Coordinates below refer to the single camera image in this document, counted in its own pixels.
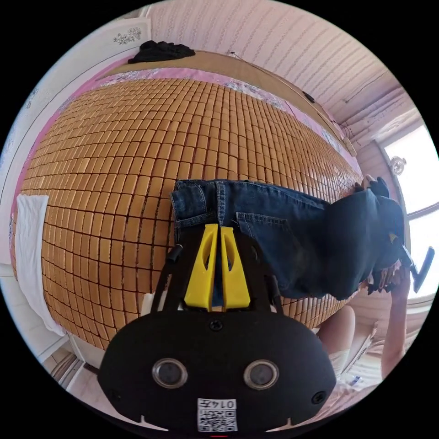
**black handle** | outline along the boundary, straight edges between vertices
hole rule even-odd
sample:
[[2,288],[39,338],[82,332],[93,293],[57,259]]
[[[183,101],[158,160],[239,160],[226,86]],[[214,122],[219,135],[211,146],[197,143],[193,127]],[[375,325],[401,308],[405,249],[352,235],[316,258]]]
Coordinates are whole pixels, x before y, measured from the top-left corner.
[[429,247],[427,250],[427,255],[425,256],[424,262],[419,272],[416,271],[415,264],[412,264],[412,266],[410,267],[410,271],[412,272],[413,276],[413,290],[415,293],[419,291],[422,284],[424,283],[424,280],[433,262],[433,258],[434,249],[433,247]]

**white towel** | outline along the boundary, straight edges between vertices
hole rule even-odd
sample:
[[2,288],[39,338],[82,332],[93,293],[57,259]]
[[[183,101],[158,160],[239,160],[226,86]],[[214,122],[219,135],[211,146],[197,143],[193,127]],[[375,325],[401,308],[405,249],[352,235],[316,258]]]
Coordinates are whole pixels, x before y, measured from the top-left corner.
[[18,195],[15,256],[17,280],[30,307],[42,318],[45,327],[59,336],[66,331],[50,315],[43,292],[41,249],[47,195]]

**black cloth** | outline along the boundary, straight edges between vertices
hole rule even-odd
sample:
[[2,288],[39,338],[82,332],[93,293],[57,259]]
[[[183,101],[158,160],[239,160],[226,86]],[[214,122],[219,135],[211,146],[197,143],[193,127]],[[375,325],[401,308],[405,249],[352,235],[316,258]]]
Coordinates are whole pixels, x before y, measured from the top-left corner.
[[338,200],[325,209],[322,224],[327,265],[326,292],[347,299],[371,272],[389,268],[399,258],[389,234],[404,242],[404,217],[398,203],[371,188]]
[[171,59],[181,59],[194,56],[195,52],[183,44],[166,43],[160,41],[147,41],[140,46],[139,53],[128,64],[153,63],[157,61],[170,61]]

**person's arm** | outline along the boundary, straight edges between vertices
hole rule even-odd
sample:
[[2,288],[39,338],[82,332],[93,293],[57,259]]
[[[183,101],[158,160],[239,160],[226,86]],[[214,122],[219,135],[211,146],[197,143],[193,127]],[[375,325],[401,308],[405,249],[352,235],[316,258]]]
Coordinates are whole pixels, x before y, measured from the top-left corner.
[[410,291],[410,270],[402,268],[395,273],[392,282],[397,284],[391,292],[392,305],[389,326],[381,357],[381,376],[385,379],[404,356],[406,340],[407,299]]

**jeans pocket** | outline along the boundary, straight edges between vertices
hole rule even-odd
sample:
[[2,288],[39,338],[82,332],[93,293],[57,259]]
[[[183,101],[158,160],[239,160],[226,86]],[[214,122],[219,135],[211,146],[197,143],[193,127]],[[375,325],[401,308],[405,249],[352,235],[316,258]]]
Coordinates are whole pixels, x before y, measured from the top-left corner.
[[293,287],[308,265],[307,252],[287,220],[260,214],[236,213],[242,233],[261,247],[264,260],[277,278],[280,292]]

